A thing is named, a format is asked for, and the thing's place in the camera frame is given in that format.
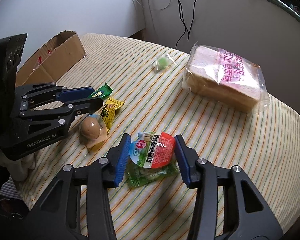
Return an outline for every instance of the wall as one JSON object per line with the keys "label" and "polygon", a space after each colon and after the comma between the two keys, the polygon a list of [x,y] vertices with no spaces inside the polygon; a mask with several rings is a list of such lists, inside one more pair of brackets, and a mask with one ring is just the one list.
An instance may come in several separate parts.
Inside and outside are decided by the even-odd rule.
{"label": "wall", "polygon": [[0,38],[28,33],[19,67],[64,30],[129,37],[144,27],[132,0],[0,0]]}
{"label": "wall", "polygon": [[[145,5],[146,40],[175,47],[184,31],[178,2],[160,11]],[[190,27],[194,0],[181,0]],[[150,0],[152,9],[164,8],[169,0]],[[189,42],[184,36],[178,49],[210,45],[232,51],[262,67],[268,92],[300,114],[300,23],[266,0],[197,0]]]}

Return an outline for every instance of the yellow snack packet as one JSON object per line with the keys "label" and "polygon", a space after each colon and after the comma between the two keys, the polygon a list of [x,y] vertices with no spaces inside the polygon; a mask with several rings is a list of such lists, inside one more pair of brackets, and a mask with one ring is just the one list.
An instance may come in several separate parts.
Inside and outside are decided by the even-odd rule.
{"label": "yellow snack packet", "polygon": [[110,132],[113,120],[114,120],[114,115],[115,111],[119,108],[121,108],[124,105],[123,101],[119,101],[114,98],[108,98],[106,100],[105,105],[103,106],[102,112],[100,116],[102,117],[103,121],[106,124],[107,127],[107,133]]}

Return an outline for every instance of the tablecloth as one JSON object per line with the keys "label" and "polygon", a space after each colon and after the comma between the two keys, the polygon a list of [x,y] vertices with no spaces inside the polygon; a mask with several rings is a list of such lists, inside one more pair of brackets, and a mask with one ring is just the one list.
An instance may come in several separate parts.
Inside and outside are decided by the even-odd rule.
{"label": "tablecloth", "polygon": [[[99,150],[79,141],[76,117],[69,137],[40,150],[36,168],[18,185],[31,208],[65,164],[80,167],[118,145],[123,133],[132,140],[139,131],[182,134],[189,147],[216,166],[240,165],[271,207],[284,231],[300,215],[300,116],[270,95],[266,111],[246,115],[181,88],[189,55],[178,50],[124,37],[89,33],[81,37],[87,56],[58,82],[68,88],[101,87],[107,82],[112,97],[125,101],[108,139]],[[155,56],[169,53],[177,66],[154,73]],[[56,107],[57,103],[41,107]],[[181,176],[168,177],[130,189],[127,175],[117,189],[109,189],[118,239],[186,239],[196,196]],[[86,189],[81,193],[82,234],[87,235]],[[218,229],[222,232],[223,197],[219,189]]]}

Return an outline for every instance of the brown egg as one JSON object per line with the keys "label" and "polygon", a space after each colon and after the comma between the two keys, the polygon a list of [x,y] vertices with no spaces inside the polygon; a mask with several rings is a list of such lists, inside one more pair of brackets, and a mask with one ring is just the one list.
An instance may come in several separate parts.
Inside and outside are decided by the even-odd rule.
{"label": "brown egg", "polygon": [[81,122],[81,134],[89,140],[97,139],[100,135],[100,129],[98,120],[94,117],[87,116]]}

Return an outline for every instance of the open cardboard box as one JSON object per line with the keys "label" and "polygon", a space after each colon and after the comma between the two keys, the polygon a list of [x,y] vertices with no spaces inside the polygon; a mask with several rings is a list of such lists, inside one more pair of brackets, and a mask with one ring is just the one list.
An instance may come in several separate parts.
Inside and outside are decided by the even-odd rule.
{"label": "open cardboard box", "polygon": [[38,49],[20,68],[16,86],[56,82],[85,56],[77,33],[61,32]]}

